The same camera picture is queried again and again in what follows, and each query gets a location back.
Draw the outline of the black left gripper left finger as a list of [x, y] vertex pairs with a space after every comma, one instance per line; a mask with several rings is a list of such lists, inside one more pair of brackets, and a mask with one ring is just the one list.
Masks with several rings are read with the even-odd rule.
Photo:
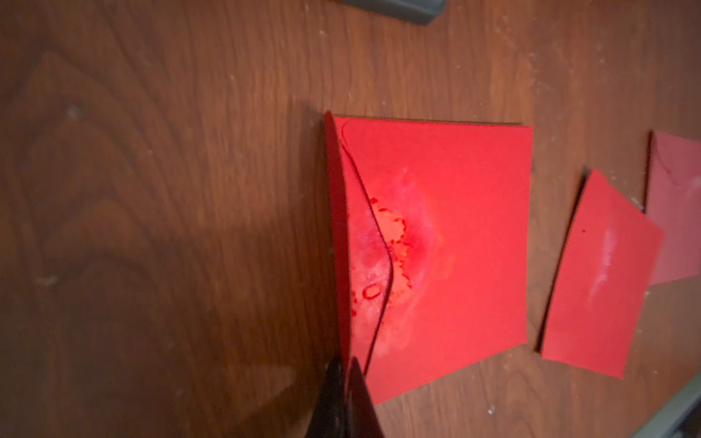
[[343, 438], [347, 434], [345, 375], [341, 357], [328, 364], [306, 438]]

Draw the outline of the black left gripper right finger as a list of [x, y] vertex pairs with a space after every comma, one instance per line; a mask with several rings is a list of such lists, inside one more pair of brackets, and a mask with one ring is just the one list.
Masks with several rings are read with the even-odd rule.
[[346, 436], [384, 438], [359, 361], [350, 362], [346, 392]]

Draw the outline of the red envelope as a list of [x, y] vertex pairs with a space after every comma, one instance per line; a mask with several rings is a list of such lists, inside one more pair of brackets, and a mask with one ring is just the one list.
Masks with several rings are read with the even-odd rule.
[[652, 285], [700, 274], [700, 143], [651, 136], [646, 214], [664, 231]]
[[589, 172], [560, 259], [544, 359], [622, 378], [664, 232]]
[[374, 403], [524, 344], [533, 129], [324, 129], [341, 356]]

